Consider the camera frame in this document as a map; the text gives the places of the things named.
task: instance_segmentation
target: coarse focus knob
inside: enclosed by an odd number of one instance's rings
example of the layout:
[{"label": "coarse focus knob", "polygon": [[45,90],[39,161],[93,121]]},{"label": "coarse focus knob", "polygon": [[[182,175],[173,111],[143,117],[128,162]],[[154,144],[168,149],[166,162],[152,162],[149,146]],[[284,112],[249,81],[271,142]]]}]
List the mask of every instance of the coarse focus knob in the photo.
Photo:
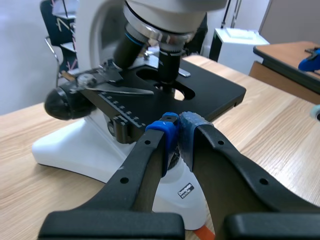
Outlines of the coarse focus knob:
[{"label": "coarse focus knob", "polygon": [[47,114],[59,120],[88,116],[96,107],[81,93],[74,92],[76,82],[69,81],[53,89],[44,102]]}]

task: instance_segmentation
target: microscope base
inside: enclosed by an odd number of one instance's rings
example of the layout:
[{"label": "microscope base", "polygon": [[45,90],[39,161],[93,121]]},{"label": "microscope base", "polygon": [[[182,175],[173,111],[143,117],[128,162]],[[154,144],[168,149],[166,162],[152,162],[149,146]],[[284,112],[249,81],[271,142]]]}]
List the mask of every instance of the microscope base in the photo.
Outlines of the microscope base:
[{"label": "microscope base", "polygon": [[[82,119],[36,141],[32,153],[41,165],[79,173],[106,183],[134,145],[121,144],[119,148],[119,143],[110,134],[99,132],[89,119]],[[194,189],[184,197],[180,196],[184,188]],[[160,180],[152,210],[180,214],[186,230],[196,230],[205,224],[205,196],[196,177],[181,158]]]}]

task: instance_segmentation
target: microscope stage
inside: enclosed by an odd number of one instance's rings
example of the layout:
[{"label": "microscope stage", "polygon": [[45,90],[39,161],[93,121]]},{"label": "microscope stage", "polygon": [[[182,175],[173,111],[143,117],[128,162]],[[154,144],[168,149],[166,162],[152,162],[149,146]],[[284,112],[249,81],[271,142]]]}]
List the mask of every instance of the microscope stage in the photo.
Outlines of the microscope stage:
[{"label": "microscope stage", "polygon": [[174,88],[183,93],[182,101],[157,88],[157,70],[149,66],[121,72],[123,81],[117,86],[151,90],[154,95],[124,95],[87,89],[82,93],[110,119],[118,115],[125,117],[135,126],[131,131],[135,140],[141,137],[147,125],[166,112],[193,112],[211,122],[240,104],[245,96],[244,87],[185,60],[181,61],[180,68],[191,74],[189,77],[178,75],[176,79]]}]

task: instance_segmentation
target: wooden table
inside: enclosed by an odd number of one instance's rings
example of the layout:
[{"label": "wooden table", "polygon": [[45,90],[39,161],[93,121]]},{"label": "wooden table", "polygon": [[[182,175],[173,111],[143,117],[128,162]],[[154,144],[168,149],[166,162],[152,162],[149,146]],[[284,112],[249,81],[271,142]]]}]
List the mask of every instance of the wooden table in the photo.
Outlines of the wooden table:
[{"label": "wooden table", "polygon": [[[312,104],[201,56],[186,59],[247,89],[242,104],[214,121],[243,154],[299,196],[320,204],[320,123]],[[0,239],[35,239],[46,215],[87,201],[103,186],[91,178],[36,164],[34,141],[72,121],[43,105],[0,116]],[[213,229],[210,216],[206,223]],[[187,232],[188,239],[196,235]]]},{"label": "wooden table", "polygon": [[310,56],[305,49],[317,46],[309,41],[256,46],[254,52],[263,58],[263,63],[255,62],[249,76],[311,103],[320,104],[320,71],[298,70],[299,63]]}]

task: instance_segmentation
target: black knob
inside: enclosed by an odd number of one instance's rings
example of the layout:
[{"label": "black knob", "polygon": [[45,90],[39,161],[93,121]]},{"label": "black knob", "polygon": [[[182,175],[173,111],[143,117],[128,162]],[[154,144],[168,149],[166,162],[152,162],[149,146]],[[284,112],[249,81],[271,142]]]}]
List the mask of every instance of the black knob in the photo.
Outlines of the black knob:
[{"label": "black knob", "polygon": [[88,116],[96,107],[75,89],[70,81],[53,89],[46,97],[44,109],[50,116],[60,120],[79,119]]},{"label": "black knob", "polygon": [[121,144],[132,143],[133,141],[129,134],[129,131],[130,131],[129,121],[121,115],[113,117],[112,121],[113,121],[113,132],[114,132],[115,139]]}]

